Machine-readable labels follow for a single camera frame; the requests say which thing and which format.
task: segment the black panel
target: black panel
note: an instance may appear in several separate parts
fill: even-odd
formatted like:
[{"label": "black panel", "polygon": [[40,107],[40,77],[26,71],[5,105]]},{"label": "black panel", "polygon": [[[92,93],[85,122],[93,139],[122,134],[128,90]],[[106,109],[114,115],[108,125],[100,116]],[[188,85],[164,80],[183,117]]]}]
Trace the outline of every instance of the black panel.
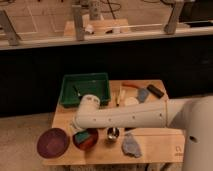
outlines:
[{"label": "black panel", "polygon": [[64,74],[162,79],[169,96],[212,92],[213,36],[0,51],[0,116],[54,111]]}]

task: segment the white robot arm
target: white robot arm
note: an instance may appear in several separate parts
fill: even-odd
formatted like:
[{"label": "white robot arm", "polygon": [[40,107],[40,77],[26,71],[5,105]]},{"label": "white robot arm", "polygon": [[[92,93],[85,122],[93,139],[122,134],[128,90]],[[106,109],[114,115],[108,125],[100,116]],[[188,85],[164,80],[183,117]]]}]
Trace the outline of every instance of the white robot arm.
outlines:
[{"label": "white robot arm", "polygon": [[103,127],[179,128],[186,130],[183,171],[213,169],[213,96],[99,109],[94,95],[83,97],[72,126],[77,131]]}]

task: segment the green tray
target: green tray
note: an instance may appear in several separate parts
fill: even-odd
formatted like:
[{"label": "green tray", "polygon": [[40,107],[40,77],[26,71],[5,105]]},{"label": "green tray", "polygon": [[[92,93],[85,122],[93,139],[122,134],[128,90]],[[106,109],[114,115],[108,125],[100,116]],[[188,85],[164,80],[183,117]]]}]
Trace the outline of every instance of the green tray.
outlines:
[{"label": "green tray", "polygon": [[96,95],[99,97],[101,105],[107,105],[111,99],[107,73],[65,75],[59,103],[66,108],[78,106],[80,103],[74,87],[82,96],[85,94]]}]

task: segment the wooden table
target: wooden table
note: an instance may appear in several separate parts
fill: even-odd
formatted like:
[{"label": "wooden table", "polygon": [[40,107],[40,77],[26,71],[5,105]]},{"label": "wooden table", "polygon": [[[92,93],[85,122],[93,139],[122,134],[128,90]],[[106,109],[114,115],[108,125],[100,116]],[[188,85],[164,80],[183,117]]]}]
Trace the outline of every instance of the wooden table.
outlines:
[{"label": "wooden table", "polygon": [[[113,27],[121,27],[121,33],[131,32],[129,23],[126,19],[116,20],[83,20],[83,26],[86,27],[91,24],[94,27],[95,35],[105,35],[107,31],[112,30]],[[67,21],[64,36],[75,36],[74,21]]]},{"label": "wooden table", "polygon": [[[153,84],[165,95],[160,100],[168,99],[166,90],[160,80],[123,80],[110,81],[111,101],[107,107],[115,107],[115,98],[119,92],[121,82],[129,82],[140,87]],[[125,97],[136,96],[137,90],[131,87],[123,87],[126,90]],[[146,101],[159,100],[150,94]],[[64,108],[57,105],[52,127],[64,129],[69,136],[72,136],[70,121],[75,115],[76,108]],[[121,164],[121,163],[167,163],[182,162],[184,150],[184,135],[181,130],[167,128],[137,128],[132,130],[134,138],[139,143],[142,157],[134,158],[125,156],[121,150],[124,138],[124,129],[120,128],[120,136],[116,143],[107,141],[107,129],[99,130],[98,143],[87,152],[76,148],[71,141],[68,150],[59,158],[44,159],[44,165],[85,165],[85,164]]]}]

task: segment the dark red bowl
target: dark red bowl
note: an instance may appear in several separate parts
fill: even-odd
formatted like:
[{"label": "dark red bowl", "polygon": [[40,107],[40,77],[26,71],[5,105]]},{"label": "dark red bowl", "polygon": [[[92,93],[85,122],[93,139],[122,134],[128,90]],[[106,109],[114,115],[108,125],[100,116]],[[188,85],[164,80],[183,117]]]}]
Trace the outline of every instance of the dark red bowl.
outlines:
[{"label": "dark red bowl", "polygon": [[69,147],[70,138],[60,128],[51,128],[44,132],[37,143],[37,151],[44,158],[59,157]]},{"label": "dark red bowl", "polygon": [[76,141],[77,134],[73,135],[72,140],[73,140],[74,145],[77,148],[79,148],[80,150],[87,151],[87,150],[91,149],[97,143],[98,131],[97,131],[97,129],[94,129],[94,128],[89,128],[85,131],[87,131],[88,134],[90,135],[85,141],[83,141],[82,143],[78,143]]}]

